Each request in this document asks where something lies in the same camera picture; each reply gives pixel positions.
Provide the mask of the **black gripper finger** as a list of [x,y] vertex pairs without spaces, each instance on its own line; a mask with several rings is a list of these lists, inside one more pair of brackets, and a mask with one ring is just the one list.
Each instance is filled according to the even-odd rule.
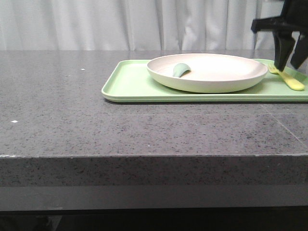
[[294,54],[291,58],[291,65],[298,69],[308,58],[308,35],[300,34],[295,46]]
[[295,39],[289,31],[273,31],[272,34],[275,47],[274,66],[279,71],[283,71],[293,50]]

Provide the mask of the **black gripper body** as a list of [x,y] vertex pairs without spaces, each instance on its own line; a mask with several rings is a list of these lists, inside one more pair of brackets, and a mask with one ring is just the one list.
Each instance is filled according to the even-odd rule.
[[281,14],[275,17],[254,19],[251,30],[259,31],[291,31],[308,32],[308,1],[285,0]]

